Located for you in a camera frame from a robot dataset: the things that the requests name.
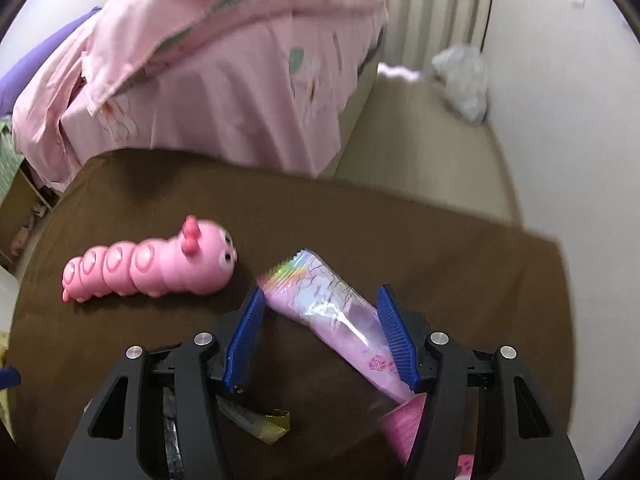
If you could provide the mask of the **pink snack packet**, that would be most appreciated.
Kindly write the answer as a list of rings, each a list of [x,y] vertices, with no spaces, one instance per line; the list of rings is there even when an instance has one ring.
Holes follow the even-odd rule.
[[[381,419],[383,434],[400,462],[406,466],[418,434],[426,394],[419,393],[412,400],[394,408]]]

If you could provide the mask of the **light pink foil packet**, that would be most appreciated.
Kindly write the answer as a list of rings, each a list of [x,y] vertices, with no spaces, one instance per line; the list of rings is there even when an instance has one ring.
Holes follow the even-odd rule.
[[[268,307],[309,327],[386,396],[399,404],[414,398],[399,378],[375,307],[314,252],[296,252],[258,285]]]

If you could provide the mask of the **small gold wrapper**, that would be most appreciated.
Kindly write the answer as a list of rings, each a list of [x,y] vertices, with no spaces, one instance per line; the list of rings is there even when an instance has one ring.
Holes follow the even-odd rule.
[[[275,444],[291,430],[291,414],[287,411],[260,414],[221,396],[218,396],[217,404],[221,414],[265,444]]]

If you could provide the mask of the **pink caterpillar toy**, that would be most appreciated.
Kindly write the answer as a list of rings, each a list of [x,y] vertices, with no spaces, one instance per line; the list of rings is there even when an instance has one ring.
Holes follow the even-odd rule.
[[[147,238],[139,243],[122,240],[90,247],[71,258],[62,273],[62,300],[81,304],[109,294],[210,295],[229,283],[237,261],[226,229],[189,216],[171,238]]]

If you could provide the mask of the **brown table cloth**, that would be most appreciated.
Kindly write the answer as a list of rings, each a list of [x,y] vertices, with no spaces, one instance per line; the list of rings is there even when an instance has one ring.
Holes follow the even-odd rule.
[[[208,296],[62,298],[66,263],[94,246],[177,235],[188,217],[225,228],[232,278]],[[395,378],[380,330],[363,368],[336,352],[360,341],[382,285],[465,346],[512,346],[562,425],[574,396],[574,330],[563,259],[514,226],[346,184],[232,167],[200,155],[123,150],[79,171],[44,227],[15,307],[8,360],[14,437],[32,473],[53,478],[79,419],[131,346],[156,349],[212,330],[253,286],[268,304],[244,400],[280,408],[291,429],[265,444],[221,422],[239,479],[397,479],[384,434]]]

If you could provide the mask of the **wooden nightstand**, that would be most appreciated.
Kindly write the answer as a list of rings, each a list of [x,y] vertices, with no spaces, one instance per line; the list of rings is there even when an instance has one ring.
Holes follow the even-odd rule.
[[[12,271],[40,219],[58,202],[48,188],[37,188],[29,168],[17,169],[8,189],[1,193],[1,265]]]

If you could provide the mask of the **clear plastic bag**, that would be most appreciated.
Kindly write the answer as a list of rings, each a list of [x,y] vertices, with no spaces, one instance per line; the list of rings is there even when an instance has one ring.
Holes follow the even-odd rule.
[[[472,44],[455,44],[432,58],[432,70],[444,85],[447,105],[469,124],[484,122],[488,69],[480,49]]]

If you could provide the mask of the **bed with pink sheet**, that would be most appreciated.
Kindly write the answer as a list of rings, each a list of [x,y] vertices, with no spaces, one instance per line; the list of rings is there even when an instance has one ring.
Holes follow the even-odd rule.
[[[120,148],[164,148],[287,174],[332,172],[360,112],[363,66],[379,15],[283,15],[214,39],[96,112],[82,58],[94,21],[76,29],[18,97],[15,149],[49,188]]]

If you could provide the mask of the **pink floral duvet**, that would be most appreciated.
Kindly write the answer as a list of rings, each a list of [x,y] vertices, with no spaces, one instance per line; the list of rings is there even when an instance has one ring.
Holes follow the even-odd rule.
[[[385,0],[107,0],[86,21],[94,21],[81,64],[88,109],[96,112],[111,96],[244,25],[283,15],[375,14],[384,29]]]

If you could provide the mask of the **purple pillow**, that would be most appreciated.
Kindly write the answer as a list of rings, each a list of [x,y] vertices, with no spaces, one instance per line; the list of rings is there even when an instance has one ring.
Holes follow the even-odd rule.
[[[11,116],[12,110],[18,96],[23,92],[35,73],[38,72],[48,57],[70,36],[78,27],[85,23],[88,18],[98,13],[101,8],[96,6],[88,13],[81,15],[57,30],[54,34],[43,40],[41,44],[35,46],[31,51],[20,58],[17,63],[8,70],[0,80],[0,114],[2,117]]]

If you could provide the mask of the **striped beige curtain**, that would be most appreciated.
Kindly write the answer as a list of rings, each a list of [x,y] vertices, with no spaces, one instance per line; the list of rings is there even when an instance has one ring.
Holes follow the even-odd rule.
[[[432,57],[455,44],[484,44],[491,0],[386,0],[382,61],[427,70]]]

